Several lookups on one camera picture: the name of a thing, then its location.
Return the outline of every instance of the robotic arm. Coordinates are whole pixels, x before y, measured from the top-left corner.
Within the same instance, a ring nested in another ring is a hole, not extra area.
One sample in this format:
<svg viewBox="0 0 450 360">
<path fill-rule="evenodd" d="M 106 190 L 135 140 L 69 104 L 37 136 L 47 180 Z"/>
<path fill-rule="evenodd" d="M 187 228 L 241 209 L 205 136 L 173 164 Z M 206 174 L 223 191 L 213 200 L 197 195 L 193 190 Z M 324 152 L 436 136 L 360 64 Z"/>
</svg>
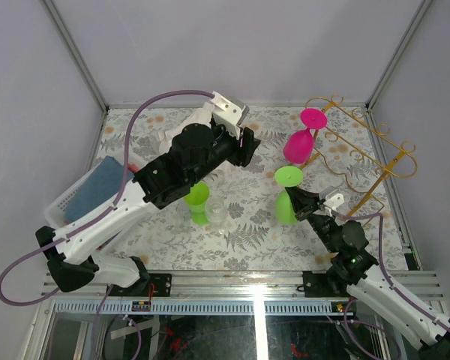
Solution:
<svg viewBox="0 0 450 360">
<path fill-rule="evenodd" d="M 204 106 L 211 110 L 211 118 L 204 121 L 201 112 L 200 122 L 192 117 L 167 133 L 166 152 L 135 174 L 118 202 L 114 196 L 74 223 L 60 229 L 44 226 L 36 232 L 41 247 L 65 239 L 44 251 L 50 274 L 62 292 L 105 283 L 114 284 L 114 292 L 123 296 L 145 294 L 150 276 L 139 258 L 118 259 L 96 249 L 127 225 L 189 194 L 192 186 L 224 161 L 237 167 L 250 163 L 260 141 L 251 129 L 240 127 L 248 108 L 214 94 Z"/>
<path fill-rule="evenodd" d="M 297 219 L 308 221 L 327 250 L 337 253 L 327 271 L 331 287 L 345 289 L 385 318 L 418 350 L 420 359 L 450 360 L 450 319 L 379 267 L 377 259 L 365 250 L 368 240 L 359 222 L 335 222 L 331 215 L 344 202 L 343 195 L 337 190 L 318 194 L 299 187 L 287 187 L 286 192 Z"/>
</svg>

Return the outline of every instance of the metal rack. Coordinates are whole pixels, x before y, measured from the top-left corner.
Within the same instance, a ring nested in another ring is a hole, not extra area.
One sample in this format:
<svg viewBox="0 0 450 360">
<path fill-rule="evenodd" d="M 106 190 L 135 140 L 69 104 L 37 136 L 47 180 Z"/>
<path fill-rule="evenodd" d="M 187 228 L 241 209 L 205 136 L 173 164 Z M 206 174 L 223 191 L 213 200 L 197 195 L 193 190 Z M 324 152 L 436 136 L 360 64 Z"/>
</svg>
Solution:
<svg viewBox="0 0 450 360">
<path fill-rule="evenodd" d="M 330 128 L 330 126 L 325 126 L 325 138 L 328 139 L 328 141 L 331 143 L 336 143 L 337 141 L 340 140 L 346 143 L 347 145 L 351 146 L 352 150 L 349 152 L 349 156 L 358 155 L 355 157 L 356 161 L 364 161 L 365 159 L 368 159 L 374 166 L 376 166 L 374 171 L 375 174 L 379 176 L 378 179 L 370 186 L 370 189 L 368 189 L 367 191 L 360 191 L 355 189 L 355 187 L 353 187 L 350 183 L 349 174 L 333 170 L 332 167 L 329 165 L 329 162 L 327 161 L 326 155 L 323 154 L 317 147 L 314 147 L 315 154 L 313 154 L 306 163 L 302 164 L 300 168 L 304 169 L 307 165 L 313 163 L 318 157 L 321 157 L 323 159 L 325 166 L 330 172 L 334 173 L 335 175 L 343 176 L 345 178 L 345 182 L 350 190 L 354 191 L 357 194 L 364 194 L 360 202 L 356 204 L 352 208 L 352 210 L 350 210 L 348 215 L 353 215 L 354 213 L 356 213 L 370 199 L 374 199 L 375 201 L 380 203 L 381 208 L 379 209 L 379 211 L 381 211 L 385 207 L 385 204 L 383 203 L 382 200 L 374 196 L 373 192 L 388 177 L 393 176 L 400 179 L 406 179 L 416 174 L 416 172 L 419 169 L 419 165 L 415 157 L 412 155 L 412 153 L 416 150 L 416 146 L 413 145 L 411 149 L 406 149 L 405 148 L 406 144 L 410 144 L 411 140 L 405 140 L 400 145 L 391 141 L 387 137 L 387 135 L 389 135 L 390 133 L 390 128 L 388 127 L 386 130 L 381 130 L 381 128 L 385 127 L 386 124 L 381 123 L 378 124 L 376 127 L 371 127 L 365 121 L 365 114 L 362 112 L 362 109 L 360 109 L 360 107 L 355 107 L 352 109 L 351 112 L 348 112 L 342 106 L 340 106 L 344 102 L 344 97 L 340 95 L 334 94 L 329 99 L 326 97 L 312 97 L 305 104 L 305 109 L 307 109 L 310 106 L 313 106 L 313 104 L 316 103 L 317 101 L 319 101 L 320 104 L 322 104 L 323 101 L 325 101 L 325 106 L 321 109 L 323 113 L 326 113 L 332 108 L 340 110 L 342 113 L 350 117 L 356 124 L 358 124 L 359 127 L 366 129 L 372 137 L 380 139 L 387 146 L 390 146 L 393 149 L 397 150 L 397 154 L 388 163 L 382 163 L 380 159 L 363 151 L 363 149 L 359 148 L 353 142 L 350 142 L 345 136 L 342 136 L 337 131 Z M 313 135 L 314 140 L 317 139 L 318 133 L 319 131 L 315 130 Z M 413 169 L 412 171 L 406 174 L 396 173 L 394 171 L 394 168 L 403 158 L 409 158 L 412 161 Z"/>
</svg>

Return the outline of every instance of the blue sponge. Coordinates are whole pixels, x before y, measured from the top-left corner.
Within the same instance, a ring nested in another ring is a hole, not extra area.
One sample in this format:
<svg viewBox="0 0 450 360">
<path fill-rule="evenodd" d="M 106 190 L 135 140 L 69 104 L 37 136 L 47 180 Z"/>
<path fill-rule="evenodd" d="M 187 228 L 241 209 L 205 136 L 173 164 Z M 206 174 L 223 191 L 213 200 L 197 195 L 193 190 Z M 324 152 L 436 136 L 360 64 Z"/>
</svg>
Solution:
<svg viewBox="0 0 450 360">
<path fill-rule="evenodd" d="M 73 223 L 115 195 L 120 190 L 122 176 L 123 165 L 114 157 L 105 157 L 68 203 L 65 220 Z M 133 177 L 127 170 L 127 180 Z"/>
</svg>

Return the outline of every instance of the clear plastic cup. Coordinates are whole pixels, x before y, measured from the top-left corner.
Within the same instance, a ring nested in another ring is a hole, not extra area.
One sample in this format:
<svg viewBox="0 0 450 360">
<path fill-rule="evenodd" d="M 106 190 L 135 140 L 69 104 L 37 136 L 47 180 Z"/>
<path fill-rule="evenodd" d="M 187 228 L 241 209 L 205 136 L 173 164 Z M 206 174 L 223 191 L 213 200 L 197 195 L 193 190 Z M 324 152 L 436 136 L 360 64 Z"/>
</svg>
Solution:
<svg viewBox="0 0 450 360">
<path fill-rule="evenodd" d="M 224 200 L 218 196 L 210 196 L 205 204 L 205 215 L 210 225 L 215 228 L 222 227 L 228 215 Z"/>
</svg>

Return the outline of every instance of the table surface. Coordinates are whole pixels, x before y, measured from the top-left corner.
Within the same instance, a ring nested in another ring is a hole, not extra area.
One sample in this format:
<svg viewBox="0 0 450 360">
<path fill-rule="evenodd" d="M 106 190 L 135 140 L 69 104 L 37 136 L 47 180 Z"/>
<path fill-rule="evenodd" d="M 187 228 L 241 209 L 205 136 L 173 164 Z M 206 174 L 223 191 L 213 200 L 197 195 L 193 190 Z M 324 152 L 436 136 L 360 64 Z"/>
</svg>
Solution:
<svg viewBox="0 0 450 360">
<path fill-rule="evenodd" d="M 249 166 L 222 166 L 205 178 L 211 195 L 222 197 L 229 216 L 224 231 L 198 226 L 190 221 L 183 200 L 168 206 L 137 224 L 127 238 L 114 244 L 109 253 L 116 257 L 138 256 L 151 270 L 230 270 L 295 271 L 321 270 L 330 266 L 331 255 L 307 222 L 282 225 L 275 218 L 275 200 L 283 188 L 274 180 L 274 172 L 287 161 L 282 154 L 292 133 L 305 128 L 299 119 L 303 108 L 251 108 L 244 126 L 262 140 Z M 113 109 L 106 119 L 96 162 L 119 150 L 134 109 Z M 137 120 L 131 137 L 133 151 L 146 161 L 157 154 L 149 135 L 152 131 L 176 127 L 192 109 L 146 109 Z M 337 109 L 326 113 L 328 126 L 351 140 L 368 154 L 373 148 L 366 129 Z M 327 157 L 331 168 L 346 173 L 356 190 L 367 191 L 377 175 L 373 164 L 357 161 L 351 148 L 341 140 L 331 142 L 321 131 L 316 147 Z M 345 204 L 338 210 L 347 213 L 363 194 L 347 187 L 344 176 L 330 172 L 321 157 L 304 168 L 301 187 L 320 192 L 328 186 L 339 188 Z M 402 252 L 385 189 L 380 185 L 373 194 L 385 203 L 384 257 L 388 269 L 404 270 Z M 380 204 L 368 201 L 356 214 L 375 212 Z M 378 219 L 364 227 L 370 241 L 368 251 L 378 256 Z"/>
</svg>

